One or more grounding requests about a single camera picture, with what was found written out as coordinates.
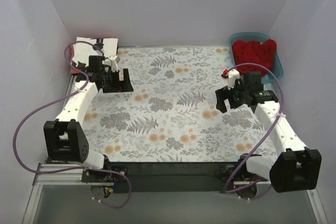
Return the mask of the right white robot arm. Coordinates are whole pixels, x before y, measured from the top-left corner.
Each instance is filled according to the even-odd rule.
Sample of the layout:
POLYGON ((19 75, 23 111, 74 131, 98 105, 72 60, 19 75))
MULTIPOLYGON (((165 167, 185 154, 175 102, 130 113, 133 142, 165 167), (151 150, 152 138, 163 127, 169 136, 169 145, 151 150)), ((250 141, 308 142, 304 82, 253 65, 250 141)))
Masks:
POLYGON ((277 153, 274 162, 255 154, 260 146, 257 144, 240 158, 224 188, 228 189, 229 183, 238 174, 246 181, 255 175, 266 179, 278 193, 315 189, 322 156, 318 150, 308 148, 294 132, 282 113, 281 100, 273 91, 264 89, 260 72, 239 74, 233 69, 224 71, 222 76, 228 84, 216 90, 216 108, 222 113, 227 112, 225 101, 229 102, 231 109, 242 105, 250 107, 267 130, 265 137, 271 139, 277 153))

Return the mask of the white t shirt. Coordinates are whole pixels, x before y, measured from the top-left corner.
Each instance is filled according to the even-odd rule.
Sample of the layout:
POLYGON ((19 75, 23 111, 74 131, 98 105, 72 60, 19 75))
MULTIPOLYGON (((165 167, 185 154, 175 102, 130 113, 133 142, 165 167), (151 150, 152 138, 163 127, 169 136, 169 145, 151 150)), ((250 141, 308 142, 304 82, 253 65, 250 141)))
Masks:
MULTIPOLYGON (((113 59, 117 55, 117 38, 85 38, 77 37, 76 41, 86 41, 100 47, 104 56, 113 59)), ((89 56, 100 55, 101 52, 95 51, 93 46, 84 43, 76 43, 71 49, 71 63, 77 69, 83 69, 89 63, 89 56)))

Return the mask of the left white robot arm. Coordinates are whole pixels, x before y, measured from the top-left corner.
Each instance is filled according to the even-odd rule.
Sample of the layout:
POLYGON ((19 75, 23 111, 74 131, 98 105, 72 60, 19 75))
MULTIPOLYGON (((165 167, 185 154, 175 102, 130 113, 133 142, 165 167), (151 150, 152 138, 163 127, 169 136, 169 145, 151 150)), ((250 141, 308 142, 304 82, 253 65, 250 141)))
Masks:
POLYGON ((100 182, 108 181, 112 170, 104 164, 105 156, 90 148, 82 125, 91 102, 100 91, 133 91, 129 71, 118 68, 119 60, 118 56, 89 56, 88 65, 75 79, 75 95, 53 121, 44 124, 48 157, 52 161, 94 168, 93 175, 100 182))

